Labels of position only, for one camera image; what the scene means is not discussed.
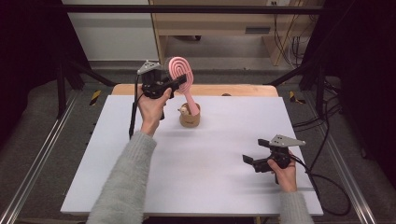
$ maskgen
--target pink brush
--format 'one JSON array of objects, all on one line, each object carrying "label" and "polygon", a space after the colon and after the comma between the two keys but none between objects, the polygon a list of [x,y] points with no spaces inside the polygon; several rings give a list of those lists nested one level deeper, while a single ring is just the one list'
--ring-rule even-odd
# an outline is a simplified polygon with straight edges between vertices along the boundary
[{"label": "pink brush", "polygon": [[177,91],[184,94],[184,96],[186,97],[191,114],[193,116],[197,115],[199,113],[199,108],[195,104],[190,94],[190,87],[192,85],[192,82],[194,81],[194,77],[192,75],[192,71],[187,60],[181,57],[172,58],[169,62],[169,74],[171,75],[172,79],[176,79],[180,76],[186,75],[187,81],[181,84]]}]

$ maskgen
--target black horizontal bar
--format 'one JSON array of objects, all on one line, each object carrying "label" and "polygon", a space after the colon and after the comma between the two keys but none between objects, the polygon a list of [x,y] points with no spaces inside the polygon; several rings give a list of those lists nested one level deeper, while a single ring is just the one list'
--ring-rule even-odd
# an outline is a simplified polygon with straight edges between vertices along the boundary
[{"label": "black horizontal bar", "polygon": [[146,6],[146,5],[46,5],[45,9],[72,13],[217,13],[217,14],[297,14],[322,15],[338,10],[324,7],[245,7],[245,6]]}]

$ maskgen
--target sweater sleeve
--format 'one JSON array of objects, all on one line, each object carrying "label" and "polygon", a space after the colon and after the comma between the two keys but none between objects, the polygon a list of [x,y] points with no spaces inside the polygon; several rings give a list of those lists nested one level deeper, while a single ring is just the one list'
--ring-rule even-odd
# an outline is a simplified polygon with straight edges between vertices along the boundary
[{"label": "sweater sleeve", "polygon": [[142,223],[149,164],[156,142],[135,132],[113,167],[87,223]]},{"label": "sweater sleeve", "polygon": [[313,224],[301,192],[280,193],[280,219],[282,224]]}]

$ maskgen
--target small container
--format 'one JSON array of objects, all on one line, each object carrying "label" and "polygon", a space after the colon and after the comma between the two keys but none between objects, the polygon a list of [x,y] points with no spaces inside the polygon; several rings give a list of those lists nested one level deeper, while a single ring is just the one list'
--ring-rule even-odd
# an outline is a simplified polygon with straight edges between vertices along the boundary
[{"label": "small container", "polygon": [[180,111],[180,118],[179,118],[179,120],[180,120],[180,124],[181,124],[183,127],[186,127],[186,128],[194,128],[194,127],[196,127],[196,126],[199,125],[199,122],[201,121],[201,107],[200,107],[198,104],[196,104],[196,105],[198,106],[199,113],[198,113],[197,115],[195,115],[195,116],[191,115],[190,108],[189,108],[189,104],[185,103],[185,104],[183,104],[183,105],[181,106],[181,108],[182,108],[183,106],[187,107],[187,111],[189,112],[189,114],[185,114],[185,113],[182,113],[182,112]]}]

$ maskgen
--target white tabletop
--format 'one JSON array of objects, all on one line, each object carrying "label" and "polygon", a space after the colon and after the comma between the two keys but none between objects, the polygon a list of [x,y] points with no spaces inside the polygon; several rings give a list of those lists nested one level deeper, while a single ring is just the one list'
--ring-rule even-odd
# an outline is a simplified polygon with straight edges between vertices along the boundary
[{"label": "white tabletop", "polygon": [[[134,97],[110,95],[92,139],[64,200],[61,212],[87,215],[112,167],[129,141]],[[194,96],[201,123],[184,128],[177,109],[186,102],[175,96],[164,109],[165,119],[154,135],[158,142],[151,160],[145,214],[148,216],[269,216],[279,214],[279,185],[270,173],[255,173],[242,155],[263,159],[270,155],[259,138],[276,134],[295,138],[280,97]],[[135,130],[141,124],[136,114]],[[290,147],[303,158],[299,147]],[[297,165],[299,191],[311,215],[322,215],[318,198]]]}]

